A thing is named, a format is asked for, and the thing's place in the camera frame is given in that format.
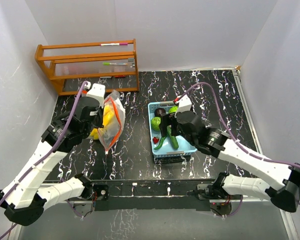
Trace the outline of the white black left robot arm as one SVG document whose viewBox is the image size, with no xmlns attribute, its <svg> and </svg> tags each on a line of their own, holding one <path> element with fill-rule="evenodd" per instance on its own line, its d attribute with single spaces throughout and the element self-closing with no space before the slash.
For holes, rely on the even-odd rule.
<svg viewBox="0 0 300 240">
<path fill-rule="evenodd" d="M 71 150 L 103 125 L 103 97 L 81 96 L 47 127 L 37 148 L 17 177 L 0 190 L 0 207 L 13 223 L 29 226 L 45 210 L 71 198 L 89 199 L 93 184 L 80 173 L 49 187 L 42 183 Z"/>
</svg>

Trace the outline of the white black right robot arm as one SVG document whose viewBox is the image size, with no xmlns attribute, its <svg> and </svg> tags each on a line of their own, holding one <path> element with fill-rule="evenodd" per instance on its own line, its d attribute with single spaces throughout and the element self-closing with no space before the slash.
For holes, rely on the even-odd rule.
<svg viewBox="0 0 300 240">
<path fill-rule="evenodd" d="M 246 195 L 268 200 L 277 208 L 294 213 L 300 203 L 300 165 L 270 162 L 265 156 L 243 146 L 217 128 L 206 127 L 192 111 L 162 114 L 162 136 L 182 136 L 199 152 L 237 165 L 253 177 L 221 172 L 213 184 L 198 186 L 194 194 L 203 199 L 223 199 Z"/>
</svg>

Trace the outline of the yellow banana bunch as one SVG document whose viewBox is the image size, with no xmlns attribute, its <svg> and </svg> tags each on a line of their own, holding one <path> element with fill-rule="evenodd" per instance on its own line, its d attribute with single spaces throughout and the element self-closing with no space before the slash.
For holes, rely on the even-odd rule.
<svg viewBox="0 0 300 240">
<path fill-rule="evenodd" d="M 112 120 L 112 118 L 115 115 L 115 112 L 113 110 L 113 107 L 111 107 L 110 105 L 106 105 L 103 109 L 103 125 L 106 127 L 110 121 Z M 89 137 L 89 139 L 93 139 L 93 140 L 98 140 L 99 139 L 99 135 L 98 135 L 98 130 L 96 128 L 94 128 Z"/>
</svg>

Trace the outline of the clear zip top bag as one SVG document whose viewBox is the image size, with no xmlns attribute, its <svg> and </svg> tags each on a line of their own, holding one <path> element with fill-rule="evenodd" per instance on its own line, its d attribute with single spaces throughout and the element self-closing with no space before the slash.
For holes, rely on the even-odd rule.
<svg viewBox="0 0 300 240">
<path fill-rule="evenodd" d="M 105 153 L 107 154 L 112 146 L 117 142 L 121 136 L 124 125 L 126 110 L 120 100 L 120 93 L 113 90 L 104 100 L 105 106 L 110 105 L 114 110 L 114 117 L 107 126 L 97 128 L 98 140 L 103 145 Z"/>
</svg>

